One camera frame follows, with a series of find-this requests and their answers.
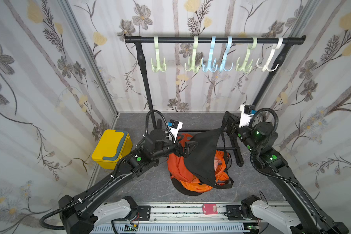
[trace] plastic hook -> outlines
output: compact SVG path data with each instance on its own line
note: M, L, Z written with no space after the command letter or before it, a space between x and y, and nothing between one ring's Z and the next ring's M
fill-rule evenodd
M243 61L243 64L242 64L241 67L239 67L239 59L240 59L241 57L239 57L239 58L237 59L237 66L235 67L235 70L236 70L237 72L243 71L244 73L248 73L248 72L250 72L251 69L252 69L251 64L252 64L252 62L253 62L253 59L251 59L250 64L248 64L248 66L246 67L247 62L248 62L248 58L249 58L250 53L251 53L251 50L253 50L253 49L256 47L256 45L257 45L257 37L252 37L252 39L253 39L253 44L252 44L252 45L250 45L250 44L247 45L247 54L246 54L246 57L244 58L244 61Z
M270 52L270 54L269 54L269 58L267 59L267 62L265 63L265 65L264 65L263 67L260 67L260 66L259 66L259 60L260 60L260 58L257 59L257 61L256 61L256 66L257 66L258 68L262 68L262 69L261 69L262 72L265 72L265 70L267 70L267 71L269 71L269 72L272 72L272 71L274 71L275 69L278 68L278 65L279 65L279 64L277 64L276 67L275 67L274 69L272 69L272 70L269 69L268 66L269 66L270 61L271 61L272 58L273 58L273 55L274 55L276 49L279 49L279 48L281 47L282 41L283 41L283 38L282 38L282 37L279 37L279 38L278 38L278 43L272 45L272 50L271 50L271 52Z
M162 71L165 72L167 70L167 65L165 64L165 58L163 62L163 66L160 64L160 52L159 52L159 40L157 36L154 36L154 50L156 52L156 68L153 65L152 58L151 58L151 66L153 72Z
M196 55L197 55L197 48L198 48L198 37L194 36L194 47L192 48L192 59L191 59L191 62L190 62L190 57L189 57L189 67L190 67L190 69L187 69L186 68L186 63L184 63L184 69L186 71L188 71L188 72L192 70L193 72L197 73L199 71L199 68L203 64L203 58L201 58L199 66L195 66Z
M203 64L203 72L207 72L208 70L210 70L211 72L215 72L218 69L218 65L216 65L216 59L213 61L213 65L212 65L212 56L213 56L213 50L215 49L215 41L216 41L216 37L212 36L212 41L211 41L211 48L209 50L209 57L208 57L208 63L207 63L207 67Z
M229 53L232 41L233 41L233 38L232 37L228 37L228 44L226 45L226 50L225 50L225 53L223 54L223 57L222 57L222 62L221 62L221 65L220 65L220 70L219 70L220 72L222 72L222 71L228 72L231 69L233 69L234 63L231 63L231 68L229 70L225 70L226 58L228 56L228 53Z

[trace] orange fabric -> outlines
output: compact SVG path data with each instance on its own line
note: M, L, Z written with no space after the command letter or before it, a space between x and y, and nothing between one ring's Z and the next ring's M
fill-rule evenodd
M188 138L192 138L192 135L187 133L184 133L182 135L183 139L180 141L180 143L184 147L185 141L189 141ZM223 154L223 151L216 151L214 157L216 181L219 185L224 185L224 181L229 179L229 176L224 172L224 170L226 169L226 164L223 158ZM177 157L174 153L169 155L168 170L172 174L172 176L170 177L171 179L176 178L186 189L190 191L207 192L212 189L212 187L209 185L200 185L200 180L190 171L188 171L186 166L184 165L184 158Z

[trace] floral wallpaper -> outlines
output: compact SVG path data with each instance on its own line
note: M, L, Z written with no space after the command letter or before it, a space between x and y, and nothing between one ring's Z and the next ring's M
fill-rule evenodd
M69 0L72 10L90 42L100 72L119 111L148 111L143 80L133 44L124 35L176 37L287 37L305 0ZM255 65L248 73L188 72L183 64L192 55L193 43L161 43L166 72L154 73L150 59L154 44L143 44L154 108L164 112L237 111L241 103L254 100L268 72ZM251 59L266 61L271 44L260 44ZM207 61L210 44L199 44L196 65ZM246 54L247 44L233 44L227 63ZM217 44L214 56L222 61L224 44Z
M296 177L351 233L351 1L321 1L304 34L259 106L277 112Z
M114 115L75 41L57 2L0 1L0 233L39 233L89 183Z

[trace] marble-pattern floor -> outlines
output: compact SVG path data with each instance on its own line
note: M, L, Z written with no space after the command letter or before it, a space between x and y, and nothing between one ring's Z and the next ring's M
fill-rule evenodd
M145 115L146 113L121 113L118 118L115 129L126 130L133 142L133 147L141 140L145 130ZM224 113L164 113L167 121L170 119L183 122L183 129L216 129L221 126ZM153 129L151 120L149 121L149 131ZM226 136L226 146L229 147L230 141ZM248 149L238 142L241 147L244 166L239 167L235 163L234 154L232 154L233 163L229 169L229 176L234 180L234 185L231 189L218 190L212 189L209 192L199 196L186 196L178 192L170 180L169 171L166 163L166 158L160 159L160 164L157 167L151 168L145 174L129 182L107 201L114 202L122 199L124 196L132 196L136 202L216 202L216 201L241 201L250 196L259 196L259 191L262 191L268 201L283 200L282 194L270 182L266 176L259 174L250 165L250 153ZM222 140L218 143L219 147L223 147ZM100 168L97 180L101 180L107 176L111 170Z

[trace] black clothing rack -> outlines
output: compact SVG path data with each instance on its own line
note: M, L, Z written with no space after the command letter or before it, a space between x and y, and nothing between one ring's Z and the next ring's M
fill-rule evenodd
M278 67L281 67L291 46L295 44L303 44L305 41L305 38L306 38L305 35L302 37L283 38L282 44L284 44L284 47L282 48L277 58L274 60L274 63L271 69L274 69L277 64L279 64ZM211 41L212 41L211 37L198 38L198 43L211 43ZM184 42L193 43L194 38L193 37L159 37L158 42L159 43L184 43ZM215 40L215 43L227 43L227 42L228 42L227 37L216 37L216 40ZM125 43L135 44L136 51L137 51L136 52L137 60L138 60L140 72L143 77L143 83L144 83L145 94L147 96L148 107L150 108L150 110L153 110L152 98L151 98L151 92L150 92L150 87L148 83L147 69L145 67L145 56L143 53L142 43L154 43L154 37L141 37L141 36L126 37L125 36ZM232 39L232 43L241 43L241 44L253 43L253 39L251 37L249 38L235 37ZM276 44L276 43L278 43L278 38L257 38L257 44ZM260 91L258 92L257 96L255 97L255 100L253 101L253 105L258 104L258 102L264 95L265 91L267 90L267 87L269 86L270 82L272 81L274 75L277 73L278 69L279 68L277 68L272 72L269 72L262 87L260 88ZM159 119L158 123L156 124L154 113L151 113L151 119L152 119L152 124L154 129L161 129L162 121L160 121ZM180 132L204 132L204 131L208 131L208 130L204 130L204 129L203 130L201 129L181 129L180 130ZM244 162L240 152L240 148L238 146L237 135L229 131L229 129L224 132L228 134L230 138L230 142L232 144L232 147L226 147L225 149L233 150L237 165L240 167L243 166Z

